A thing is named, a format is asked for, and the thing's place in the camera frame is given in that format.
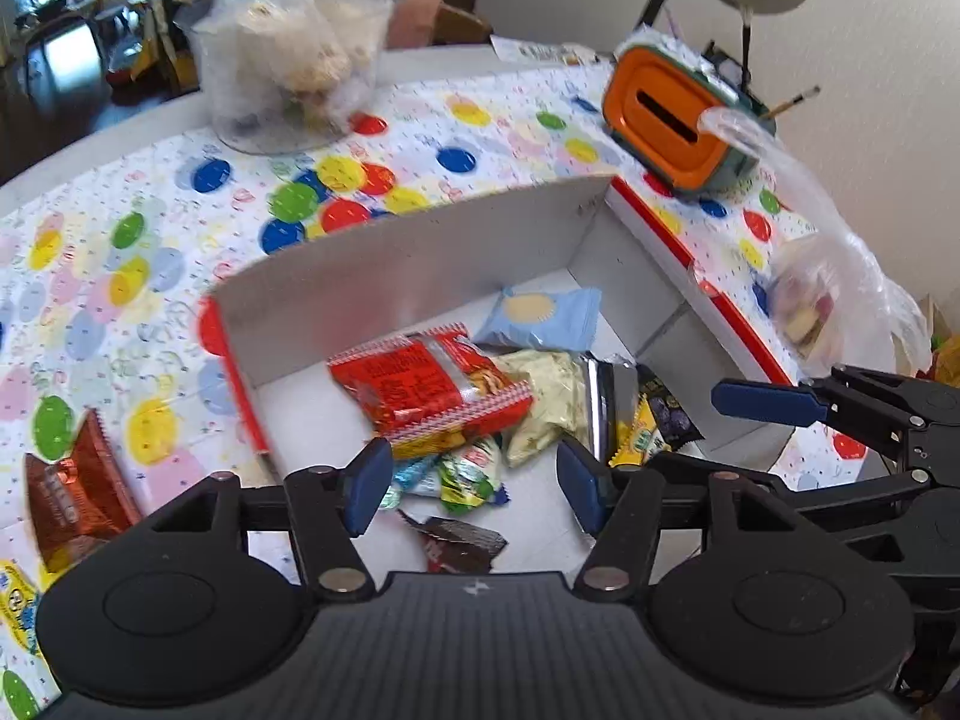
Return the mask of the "small blue candy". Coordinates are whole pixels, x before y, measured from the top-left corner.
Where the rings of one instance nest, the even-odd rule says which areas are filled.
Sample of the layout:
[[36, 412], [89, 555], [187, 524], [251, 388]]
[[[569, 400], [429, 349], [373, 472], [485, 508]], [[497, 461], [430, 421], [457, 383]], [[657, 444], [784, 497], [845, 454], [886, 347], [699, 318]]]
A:
[[392, 473], [391, 483], [381, 499], [381, 511], [397, 509], [405, 496], [439, 499], [441, 479], [438, 472], [438, 455], [407, 460], [399, 463]]

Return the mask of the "black snack packet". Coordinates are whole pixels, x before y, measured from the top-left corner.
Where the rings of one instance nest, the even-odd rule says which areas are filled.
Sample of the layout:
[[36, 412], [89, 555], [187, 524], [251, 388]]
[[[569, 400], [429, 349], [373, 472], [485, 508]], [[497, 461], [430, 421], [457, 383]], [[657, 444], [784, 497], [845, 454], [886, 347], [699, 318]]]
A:
[[640, 394], [646, 397], [647, 405], [651, 406], [659, 433], [670, 449], [679, 450], [686, 444], [703, 439], [700, 429], [656, 372], [644, 364], [636, 364], [636, 376]]

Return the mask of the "yellow small snack packet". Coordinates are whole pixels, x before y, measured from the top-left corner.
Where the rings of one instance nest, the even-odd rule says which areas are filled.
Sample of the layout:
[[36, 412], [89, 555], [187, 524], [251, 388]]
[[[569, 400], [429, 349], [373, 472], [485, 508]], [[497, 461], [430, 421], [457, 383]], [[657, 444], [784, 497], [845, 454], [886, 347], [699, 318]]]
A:
[[659, 429], [649, 398], [640, 396], [633, 419], [622, 433], [615, 454], [608, 461], [610, 468], [640, 468], [652, 457], [661, 452], [669, 452], [670, 445], [665, 442]]

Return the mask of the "silver foil snack packet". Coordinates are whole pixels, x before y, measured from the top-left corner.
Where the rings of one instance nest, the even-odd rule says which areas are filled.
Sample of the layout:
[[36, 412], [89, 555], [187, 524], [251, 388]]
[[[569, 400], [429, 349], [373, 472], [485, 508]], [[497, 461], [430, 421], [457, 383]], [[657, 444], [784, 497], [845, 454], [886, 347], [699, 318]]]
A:
[[640, 398], [638, 364], [613, 356], [606, 361], [581, 356], [586, 387], [587, 448], [599, 461], [609, 461], [630, 433]]

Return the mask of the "green candy packet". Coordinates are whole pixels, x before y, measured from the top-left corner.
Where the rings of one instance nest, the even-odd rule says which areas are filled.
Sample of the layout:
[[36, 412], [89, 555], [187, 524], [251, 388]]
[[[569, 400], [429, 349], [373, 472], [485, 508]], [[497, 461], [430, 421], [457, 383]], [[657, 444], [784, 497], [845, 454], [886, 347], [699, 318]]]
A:
[[509, 502], [503, 483], [501, 437], [480, 437], [438, 458], [439, 499], [449, 514], [462, 515], [483, 505]]

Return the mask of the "dark brown chocolate packet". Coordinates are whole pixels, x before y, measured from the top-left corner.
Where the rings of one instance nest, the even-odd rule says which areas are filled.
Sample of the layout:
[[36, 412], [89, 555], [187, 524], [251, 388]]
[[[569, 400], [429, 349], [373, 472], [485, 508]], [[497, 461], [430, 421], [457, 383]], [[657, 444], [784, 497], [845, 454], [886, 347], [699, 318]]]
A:
[[493, 561], [508, 546], [506, 538], [498, 532], [462, 520], [446, 517], [416, 520], [404, 511], [398, 515], [420, 538], [427, 556], [427, 569], [432, 574], [489, 574]]

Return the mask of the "cream yellow snack packet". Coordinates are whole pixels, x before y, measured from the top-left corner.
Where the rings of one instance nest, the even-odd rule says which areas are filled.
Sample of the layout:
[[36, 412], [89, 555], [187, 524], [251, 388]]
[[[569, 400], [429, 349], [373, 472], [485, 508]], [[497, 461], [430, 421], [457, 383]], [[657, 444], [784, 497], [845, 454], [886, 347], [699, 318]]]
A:
[[506, 376], [527, 383], [532, 392], [527, 415], [508, 431], [506, 461], [511, 468], [524, 465], [563, 436], [587, 437], [586, 374], [581, 356], [521, 349], [494, 356], [493, 362]]

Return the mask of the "red checkered snack bag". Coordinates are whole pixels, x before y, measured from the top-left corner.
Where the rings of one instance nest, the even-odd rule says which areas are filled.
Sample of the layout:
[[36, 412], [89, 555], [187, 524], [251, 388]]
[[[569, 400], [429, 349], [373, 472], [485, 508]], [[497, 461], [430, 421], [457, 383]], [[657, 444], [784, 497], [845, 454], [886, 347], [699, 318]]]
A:
[[397, 461], [506, 431], [534, 403], [530, 383], [501, 371], [462, 323], [360, 344], [327, 367]]

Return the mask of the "light blue snack packet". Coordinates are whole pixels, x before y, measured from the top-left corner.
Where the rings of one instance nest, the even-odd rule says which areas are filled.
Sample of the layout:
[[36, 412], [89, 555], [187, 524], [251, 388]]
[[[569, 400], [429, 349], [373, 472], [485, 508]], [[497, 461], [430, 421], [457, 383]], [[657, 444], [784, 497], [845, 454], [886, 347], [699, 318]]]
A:
[[585, 353], [596, 338], [602, 291], [578, 288], [566, 293], [517, 293], [498, 296], [472, 340], [483, 346]]

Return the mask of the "brown foil snack bag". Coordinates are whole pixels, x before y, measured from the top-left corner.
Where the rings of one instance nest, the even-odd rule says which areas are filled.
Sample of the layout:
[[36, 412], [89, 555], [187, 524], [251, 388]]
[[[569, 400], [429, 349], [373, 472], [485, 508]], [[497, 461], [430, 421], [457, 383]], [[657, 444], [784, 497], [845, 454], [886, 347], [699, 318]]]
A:
[[25, 455], [29, 518], [44, 567], [61, 574], [142, 520], [96, 410], [70, 452], [47, 463]]

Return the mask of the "yellow minion snack pouch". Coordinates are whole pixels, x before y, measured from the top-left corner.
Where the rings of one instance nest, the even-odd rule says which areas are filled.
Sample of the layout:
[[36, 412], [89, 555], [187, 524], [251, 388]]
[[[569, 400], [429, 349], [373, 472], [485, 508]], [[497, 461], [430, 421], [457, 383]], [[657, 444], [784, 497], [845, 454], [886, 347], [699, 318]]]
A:
[[0, 569], [2, 594], [2, 621], [7, 624], [16, 644], [29, 655], [39, 653], [36, 634], [36, 613], [39, 592], [20, 566], [14, 561], [2, 561]]

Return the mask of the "clear container with bagged snacks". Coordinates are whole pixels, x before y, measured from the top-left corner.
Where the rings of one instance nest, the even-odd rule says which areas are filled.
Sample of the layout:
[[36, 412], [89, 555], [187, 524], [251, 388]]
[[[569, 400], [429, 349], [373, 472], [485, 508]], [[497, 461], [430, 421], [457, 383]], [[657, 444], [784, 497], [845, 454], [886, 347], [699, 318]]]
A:
[[319, 148], [373, 96], [395, 0], [213, 0], [190, 30], [220, 140], [249, 154]]

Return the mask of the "red white cardboard box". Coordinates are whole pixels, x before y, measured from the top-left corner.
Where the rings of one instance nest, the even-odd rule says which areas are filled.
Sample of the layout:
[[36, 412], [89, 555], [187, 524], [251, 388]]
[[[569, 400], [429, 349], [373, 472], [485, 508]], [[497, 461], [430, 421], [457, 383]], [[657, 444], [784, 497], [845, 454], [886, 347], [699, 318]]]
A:
[[651, 367], [700, 429], [701, 455], [768, 470], [788, 444], [788, 427], [713, 408], [716, 382], [754, 379], [760, 366], [658, 220], [602, 177], [384, 216], [293, 245], [213, 289], [208, 310], [236, 406], [288, 475], [345, 465], [373, 433], [332, 379], [332, 355], [444, 323], [477, 330], [506, 288], [599, 289], [594, 355]]

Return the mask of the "balloon birthday tablecloth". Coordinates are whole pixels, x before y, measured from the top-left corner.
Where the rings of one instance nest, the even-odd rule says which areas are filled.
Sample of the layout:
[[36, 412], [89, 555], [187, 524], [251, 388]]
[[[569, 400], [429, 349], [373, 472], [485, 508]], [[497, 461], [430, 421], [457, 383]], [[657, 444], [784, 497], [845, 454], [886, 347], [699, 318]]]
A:
[[[812, 229], [758, 165], [715, 213], [664, 195], [605, 135], [600, 68], [404, 85], [374, 132], [278, 160], [202, 128], [39, 195], [2, 224], [2, 561], [39, 592], [39, 653], [2, 621], [8, 718], [889, 718], [877, 678], [791, 689], [815, 656], [709, 631], [732, 686], [662, 645], [639, 601], [597, 601], [563, 566], [601, 561], [556, 481], [556, 452], [489, 511], [488, 575], [415, 569], [412, 530], [377, 511], [350, 538], [342, 466], [275, 470], [238, 410], [213, 289], [280, 250], [384, 216], [602, 177], [656, 218], [760, 366], [799, 359], [750, 277]], [[96, 410], [142, 520], [61, 574], [41, 559], [25, 455], [70, 452]]]

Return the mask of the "pencil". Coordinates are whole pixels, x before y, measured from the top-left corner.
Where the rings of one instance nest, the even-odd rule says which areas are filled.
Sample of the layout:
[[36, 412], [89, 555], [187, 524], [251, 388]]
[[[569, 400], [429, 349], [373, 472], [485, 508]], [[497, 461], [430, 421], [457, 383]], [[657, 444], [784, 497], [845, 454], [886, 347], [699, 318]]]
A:
[[804, 91], [801, 91], [799, 94], [794, 94], [791, 99], [786, 99], [786, 101], [782, 101], [782, 103], [765, 110], [765, 112], [761, 114], [760, 119], [763, 119], [764, 121], [774, 121], [776, 117], [784, 114], [784, 112], [794, 109], [794, 107], [805, 103], [805, 101], [815, 99], [820, 94], [820, 91], [822, 91], [822, 86], [820, 85], [815, 85], [809, 89], [804, 89]]

